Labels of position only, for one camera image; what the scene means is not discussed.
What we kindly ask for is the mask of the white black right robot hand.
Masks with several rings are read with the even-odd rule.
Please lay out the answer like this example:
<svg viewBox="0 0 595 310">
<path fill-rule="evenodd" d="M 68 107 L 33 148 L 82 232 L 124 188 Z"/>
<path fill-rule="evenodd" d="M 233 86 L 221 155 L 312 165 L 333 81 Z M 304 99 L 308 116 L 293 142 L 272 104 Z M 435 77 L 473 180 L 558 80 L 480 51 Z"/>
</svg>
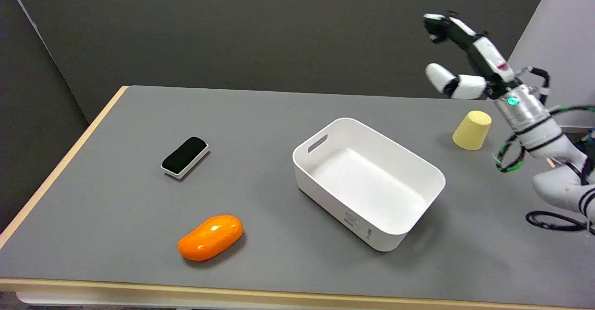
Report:
<svg viewBox="0 0 595 310">
<path fill-rule="evenodd" d="M 456 16 L 426 13 L 423 26 L 432 43 L 451 41 L 463 50 L 474 71 L 474 75 L 455 75 L 440 64 L 427 65 L 425 75 L 441 94 L 451 99 L 496 99 L 523 84 L 487 35 Z"/>
</svg>

